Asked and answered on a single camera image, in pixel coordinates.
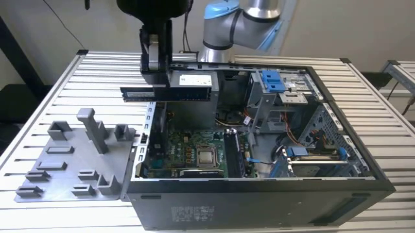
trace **label sticker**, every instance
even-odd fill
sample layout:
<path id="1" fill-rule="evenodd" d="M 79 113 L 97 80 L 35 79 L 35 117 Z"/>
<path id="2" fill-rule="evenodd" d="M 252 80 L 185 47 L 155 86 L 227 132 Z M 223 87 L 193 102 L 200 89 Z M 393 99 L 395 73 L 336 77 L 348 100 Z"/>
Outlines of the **label sticker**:
<path id="1" fill-rule="evenodd" d="M 128 97 L 155 97 L 155 92 L 127 92 Z"/>
<path id="2" fill-rule="evenodd" d="M 179 85 L 212 86 L 212 77 L 209 75 L 183 74 L 180 75 Z"/>
<path id="3" fill-rule="evenodd" d="M 244 124 L 248 125 L 249 122 L 251 122 L 251 117 L 247 116 L 245 119 L 244 119 Z"/>
<path id="4" fill-rule="evenodd" d="M 291 82 L 285 82 L 285 87 L 296 87 L 296 85 Z"/>
<path id="5" fill-rule="evenodd" d="M 211 222 L 213 220 L 215 206 L 172 206 L 173 222 Z"/>

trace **expansion slot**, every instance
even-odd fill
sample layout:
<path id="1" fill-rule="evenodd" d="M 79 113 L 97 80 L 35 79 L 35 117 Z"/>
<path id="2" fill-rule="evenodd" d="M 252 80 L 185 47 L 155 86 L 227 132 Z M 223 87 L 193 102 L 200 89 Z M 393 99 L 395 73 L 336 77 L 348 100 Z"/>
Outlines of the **expansion slot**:
<path id="1" fill-rule="evenodd" d="M 225 130 L 224 133 L 224 146 L 228 164 L 228 177 L 240 178 L 245 177 L 244 157 L 239 148 L 237 132 L 235 129 Z"/>

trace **slotted metal worktable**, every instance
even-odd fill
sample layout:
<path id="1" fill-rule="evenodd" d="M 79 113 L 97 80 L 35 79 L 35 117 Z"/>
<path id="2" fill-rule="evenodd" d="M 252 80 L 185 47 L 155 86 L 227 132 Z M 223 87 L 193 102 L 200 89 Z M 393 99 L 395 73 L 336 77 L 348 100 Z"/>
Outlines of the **slotted metal worktable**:
<path id="1" fill-rule="evenodd" d="M 195 60 L 176 54 L 175 60 Z M 237 63 L 312 66 L 396 192 L 339 228 L 283 229 L 277 232 L 375 231 L 415 232 L 415 129 L 371 86 L 352 64 L 339 59 L 236 56 Z M 14 189 L 24 181 L 43 146 L 53 120 L 81 127 L 80 107 L 93 107 L 105 126 L 127 123 L 136 130 L 147 103 L 124 103 L 120 86 L 145 85 L 139 72 L 139 54 L 95 52 L 77 55 L 48 96 L 0 157 L 0 229 L 12 232 L 144 231 L 128 202 L 76 201 L 16 203 Z M 275 232 L 276 229 L 225 232 Z"/>
<path id="2" fill-rule="evenodd" d="M 388 61 L 383 72 L 389 73 L 415 96 L 415 62 Z"/>

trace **gray plastic holder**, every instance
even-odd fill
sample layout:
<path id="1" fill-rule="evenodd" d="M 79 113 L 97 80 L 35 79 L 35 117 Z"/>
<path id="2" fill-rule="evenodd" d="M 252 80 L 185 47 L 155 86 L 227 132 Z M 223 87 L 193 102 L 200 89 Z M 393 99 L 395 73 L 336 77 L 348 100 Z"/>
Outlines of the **gray plastic holder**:
<path id="1" fill-rule="evenodd" d="M 93 108 L 81 108 L 77 112 L 76 118 L 85 125 L 88 138 L 91 139 L 96 150 L 100 154 L 105 154 L 108 152 L 108 146 L 105 144 L 105 127 L 103 122 L 97 125 L 95 119 L 95 110 Z"/>
<path id="2" fill-rule="evenodd" d="M 14 201 L 119 199 L 128 159 L 133 157 L 131 151 L 136 130 L 121 125 L 115 133 L 115 128 L 105 129 L 103 123 L 96 122 L 96 128 L 105 129 L 107 132 L 104 144 L 108 152 L 100 154 L 88 139 L 85 129 L 71 129 L 65 122 L 53 122 L 52 125 L 53 136 L 33 168 L 25 174 L 25 181 L 16 190 Z"/>

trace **motherboard chip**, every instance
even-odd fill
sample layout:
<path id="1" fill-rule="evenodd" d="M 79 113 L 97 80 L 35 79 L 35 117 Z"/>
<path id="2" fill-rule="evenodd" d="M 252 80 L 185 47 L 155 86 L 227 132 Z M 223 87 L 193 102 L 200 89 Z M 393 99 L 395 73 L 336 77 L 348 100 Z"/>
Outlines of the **motherboard chip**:
<path id="1" fill-rule="evenodd" d="M 216 148 L 199 146 L 196 148 L 197 167 L 216 167 Z"/>
<path id="2" fill-rule="evenodd" d="M 211 151 L 201 151 L 199 153 L 199 163 L 212 163 L 213 158 L 212 158 L 212 152 Z"/>

